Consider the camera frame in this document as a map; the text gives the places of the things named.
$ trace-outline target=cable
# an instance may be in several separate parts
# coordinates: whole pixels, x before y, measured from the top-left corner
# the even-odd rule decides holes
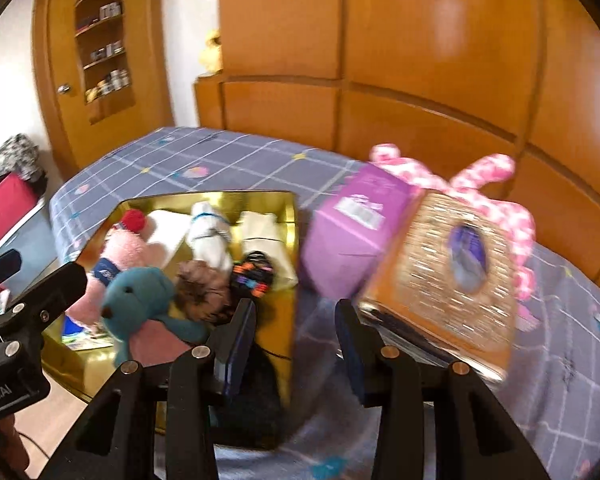
[[[32,443],[34,446],[36,446],[38,448],[38,450],[40,451],[40,453],[42,453],[47,460],[50,459],[50,456],[48,454],[46,454],[45,450],[42,449],[42,447],[40,446],[40,444],[38,444],[35,440],[33,440],[29,435],[26,435],[24,433],[18,432],[18,434],[22,437],[27,439],[30,443]]]

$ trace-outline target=pink plush toy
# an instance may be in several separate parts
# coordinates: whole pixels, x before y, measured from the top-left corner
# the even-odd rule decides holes
[[[80,300],[66,310],[73,322],[93,326],[100,319],[100,309],[107,286],[120,272],[144,267],[147,244],[139,235],[124,229],[110,234],[100,259],[87,275],[87,290]]]
[[[509,249],[515,265],[514,285],[516,298],[528,300],[536,288],[534,272],[524,263],[531,255],[536,238],[536,225],[531,213],[520,204],[491,200],[478,191],[488,182],[507,180],[516,167],[510,156],[484,156],[465,168],[449,182],[432,174],[421,162],[400,156],[395,144],[377,144],[371,149],[371,162],[398,176],[408,184],[424,189],[435,189],[465,202],[494,224],[509,240]]]

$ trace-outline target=brown furry object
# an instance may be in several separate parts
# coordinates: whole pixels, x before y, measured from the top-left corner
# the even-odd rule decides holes
[[[234,314],[228,278],[204,260],[180,263],[175,285],[176,306],[193,321],[223,323]]]

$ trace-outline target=checkered bedding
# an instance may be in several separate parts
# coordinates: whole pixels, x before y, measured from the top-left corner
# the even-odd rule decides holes
[[[260,136],[161,128],[109,153],[67,182],[50,213],[62,261],[74,259],[113,208],[138,196],[190,190],[287,189],[313,210],[359,162]],[[537,245],[538,279],[516,331],[509,377],[497,395],[554,480],[583,477],[600,457],[600,290],[569,262]],[[216,449],[223,479],[368,479],[378,409],[363,410],[334,356],[333,302],[302,279],[294,361],[296,428],[275,452]],[[426,425],[433,450],[433,424]],[[158,475],[161,458],[157,457]],[[427,457],[426,478],[435,460]]]

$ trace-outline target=white wall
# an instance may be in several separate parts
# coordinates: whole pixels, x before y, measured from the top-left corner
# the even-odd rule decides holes
[[[50,191],[61,184],[40,112],[31,57],[34,0],[12,0],[0,16],[0,145],[27,134],[41,150]],[[218,26],[216,0],[162,0],[171,107],[177,126],[198,126],[192,84],[205,70],[198,62],[206,33]]]
[[[205,72],[198,56],[218,28],[218,1],[162,0],[162,28],[173,118],[176,126],[198,126],[192,85]]]
[[[49,191],[61,183],[42,120],[31,57],[34,0],[12,0],[0,16],[0,145],[15,134],[27,134],[40,147],[49,176]]]

